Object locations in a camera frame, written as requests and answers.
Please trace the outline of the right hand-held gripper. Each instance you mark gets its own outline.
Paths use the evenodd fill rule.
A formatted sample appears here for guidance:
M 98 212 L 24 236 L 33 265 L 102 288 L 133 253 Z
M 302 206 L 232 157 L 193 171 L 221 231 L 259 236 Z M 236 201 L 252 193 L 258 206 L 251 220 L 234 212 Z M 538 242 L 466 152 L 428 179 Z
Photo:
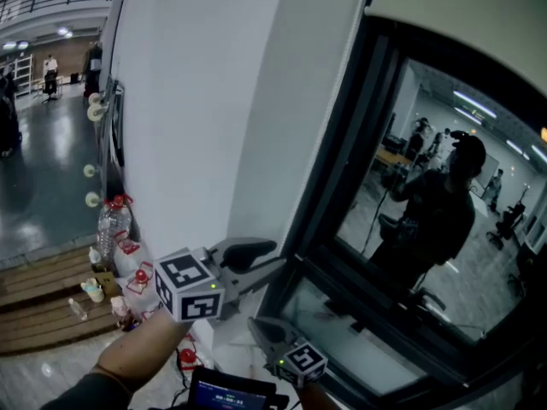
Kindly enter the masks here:
M 248 327 L 263 352 L 273 353 L 267 357 L 266 369 L 275 377 L 302 389 L 325 373 L 328 358 L 310 342 L 297 340 L 299 332 L 289 322 L 272 317 L 248 318 Z

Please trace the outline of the white roller blind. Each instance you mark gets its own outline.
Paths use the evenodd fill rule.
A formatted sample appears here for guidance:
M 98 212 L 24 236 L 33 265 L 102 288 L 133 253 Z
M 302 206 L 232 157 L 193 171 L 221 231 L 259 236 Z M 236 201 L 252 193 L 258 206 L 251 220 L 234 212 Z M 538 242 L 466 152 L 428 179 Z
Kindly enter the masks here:
M 371 0 L 409 54 L 521 114 L 547 109 L 547 0 Z

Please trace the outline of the person's right forearm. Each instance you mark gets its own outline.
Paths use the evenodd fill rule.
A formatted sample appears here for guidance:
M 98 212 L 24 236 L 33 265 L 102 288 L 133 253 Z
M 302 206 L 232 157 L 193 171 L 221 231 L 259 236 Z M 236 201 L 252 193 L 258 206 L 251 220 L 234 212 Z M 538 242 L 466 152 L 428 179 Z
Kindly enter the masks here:
M 303 410 L 339 410 L 336 402 L 316 383 L 296 388 Z

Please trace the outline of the person's left forearm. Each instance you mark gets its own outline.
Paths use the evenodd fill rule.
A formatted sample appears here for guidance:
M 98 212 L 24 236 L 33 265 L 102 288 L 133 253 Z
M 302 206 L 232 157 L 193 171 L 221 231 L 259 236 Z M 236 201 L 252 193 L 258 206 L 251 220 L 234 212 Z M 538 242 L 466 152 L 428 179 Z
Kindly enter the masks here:
M 133 394 L 165 366 L 191 327 L 191 322 L 177 322 L 167 309 L 160 309 L 112 342 L 91 371 L 114 379 Z

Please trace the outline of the black screen device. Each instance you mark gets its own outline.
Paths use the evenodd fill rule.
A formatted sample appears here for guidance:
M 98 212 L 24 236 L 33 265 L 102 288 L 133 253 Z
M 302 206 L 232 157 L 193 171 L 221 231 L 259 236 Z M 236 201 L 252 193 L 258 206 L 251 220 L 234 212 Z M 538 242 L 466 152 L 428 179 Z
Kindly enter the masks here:
M 190 410 L 266 410 L 276 385 L 198 366 L 192 374 Z

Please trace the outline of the brown cardboard box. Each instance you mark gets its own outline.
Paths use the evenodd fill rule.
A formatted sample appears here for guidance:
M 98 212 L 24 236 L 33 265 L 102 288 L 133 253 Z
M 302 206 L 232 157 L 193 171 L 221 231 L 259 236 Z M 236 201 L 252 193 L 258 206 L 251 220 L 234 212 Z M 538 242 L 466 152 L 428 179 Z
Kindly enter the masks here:
M 95 272 L 94 278 L 107 296 L 120 296 L 121 288 L 112 272 Z

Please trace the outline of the pale yellow sippy cup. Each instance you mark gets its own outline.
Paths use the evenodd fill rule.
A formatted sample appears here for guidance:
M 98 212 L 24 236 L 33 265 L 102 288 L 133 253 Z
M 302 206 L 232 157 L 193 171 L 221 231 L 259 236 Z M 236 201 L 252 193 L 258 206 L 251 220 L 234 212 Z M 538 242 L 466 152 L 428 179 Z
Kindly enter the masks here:
M 80 286 L 94 303 L 101 303 L 105 299 L 103 288 L 95 278 L 88 278 Z

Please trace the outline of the small clear plastic bottle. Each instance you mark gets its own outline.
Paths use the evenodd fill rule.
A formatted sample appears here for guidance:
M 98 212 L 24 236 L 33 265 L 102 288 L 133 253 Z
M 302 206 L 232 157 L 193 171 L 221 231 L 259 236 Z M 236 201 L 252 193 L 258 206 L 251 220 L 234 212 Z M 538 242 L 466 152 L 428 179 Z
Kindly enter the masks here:
M 82 321 L 88 320 L 88 313 L 73 298 L 68 299 L 68 304 L 73 313 Z

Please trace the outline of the black platform trolley white wheels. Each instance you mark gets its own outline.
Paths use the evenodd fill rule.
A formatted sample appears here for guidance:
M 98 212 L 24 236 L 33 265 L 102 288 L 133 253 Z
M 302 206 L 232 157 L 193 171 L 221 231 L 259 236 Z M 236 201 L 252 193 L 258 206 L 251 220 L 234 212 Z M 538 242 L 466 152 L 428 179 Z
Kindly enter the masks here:
M 124 192 L 124 95 L 123 85 L 109 75 L 104 90 L 89 97 L 87 118 L 95 127 L 97 161 L 85 165 L 83 174 L 100 183 L 99 191 L 87 197 L 91 207 Z

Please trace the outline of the person's dark grey shirt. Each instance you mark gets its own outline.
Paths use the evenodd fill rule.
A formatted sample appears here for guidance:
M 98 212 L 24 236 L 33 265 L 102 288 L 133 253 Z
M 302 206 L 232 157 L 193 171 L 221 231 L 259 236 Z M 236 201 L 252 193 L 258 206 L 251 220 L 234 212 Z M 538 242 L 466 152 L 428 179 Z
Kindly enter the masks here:
M 127 410 L 131 399 L 119 381 L 93 372 L 40 410 Z

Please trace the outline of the wooden platform steps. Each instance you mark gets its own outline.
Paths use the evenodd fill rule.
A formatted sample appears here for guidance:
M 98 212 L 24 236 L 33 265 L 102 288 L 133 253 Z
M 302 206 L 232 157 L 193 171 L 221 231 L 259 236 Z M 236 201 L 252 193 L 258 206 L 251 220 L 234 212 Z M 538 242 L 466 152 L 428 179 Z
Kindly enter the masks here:
M 76 343 L 116 328 L 109 299 L 94 303 L 80 284 L 91 277 L 87 248 L 0 270 L 0 357 Z M 88 313 L 80 320 L 73 298 Z

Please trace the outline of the garment on stand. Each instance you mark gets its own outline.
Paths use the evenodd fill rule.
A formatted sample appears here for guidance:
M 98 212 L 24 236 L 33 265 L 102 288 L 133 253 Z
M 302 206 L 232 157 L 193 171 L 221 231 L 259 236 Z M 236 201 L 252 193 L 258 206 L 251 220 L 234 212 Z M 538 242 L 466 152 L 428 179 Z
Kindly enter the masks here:
M 82 73 L 82 77 L 85 82 L 85 99 L 88 99 L 91 94 L 99 92 L 99 80 L 102 70 L 102 56 L 103 49 L 98 41 L 92 43 L 90 49 L 88 49 L 85 54 L 85 65 Z

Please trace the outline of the white shelf rack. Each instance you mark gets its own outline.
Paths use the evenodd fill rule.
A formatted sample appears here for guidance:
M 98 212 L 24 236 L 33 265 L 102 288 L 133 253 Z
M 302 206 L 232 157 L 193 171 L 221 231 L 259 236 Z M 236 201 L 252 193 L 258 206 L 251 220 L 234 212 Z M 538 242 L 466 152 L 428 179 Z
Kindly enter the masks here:
M 16 97 L 30 95 L 33 81 L 33 55 L 23 56 L 14 61 L 14 82 L 17 85 Z

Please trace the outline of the group of ceiling lights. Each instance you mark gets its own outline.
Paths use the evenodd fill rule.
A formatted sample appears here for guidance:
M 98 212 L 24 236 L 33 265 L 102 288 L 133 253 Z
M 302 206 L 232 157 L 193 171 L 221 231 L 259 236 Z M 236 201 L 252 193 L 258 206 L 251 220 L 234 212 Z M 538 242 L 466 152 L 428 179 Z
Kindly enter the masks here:
M 59 28 L 55 35 L 45 35 L 39 38 L 36 38 L 35 41 L 38 43 L 44 43 L 48 41 L 54 41 L 57 38 L 71 38 L 74 33 L 67 29 L 66 27 Z M 25 50 L 32 40 L 19 40 L 19 41 L 7 41 L 2 44 L 2 50 Z

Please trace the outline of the black window frame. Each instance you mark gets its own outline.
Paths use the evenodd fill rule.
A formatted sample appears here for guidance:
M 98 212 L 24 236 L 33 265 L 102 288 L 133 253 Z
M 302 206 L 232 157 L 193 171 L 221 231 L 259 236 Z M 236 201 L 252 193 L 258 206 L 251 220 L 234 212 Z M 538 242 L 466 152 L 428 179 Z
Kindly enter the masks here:
M 544 125 L 362 18 L 262 307 L 326 353 L 345 405 L 547 410 Z

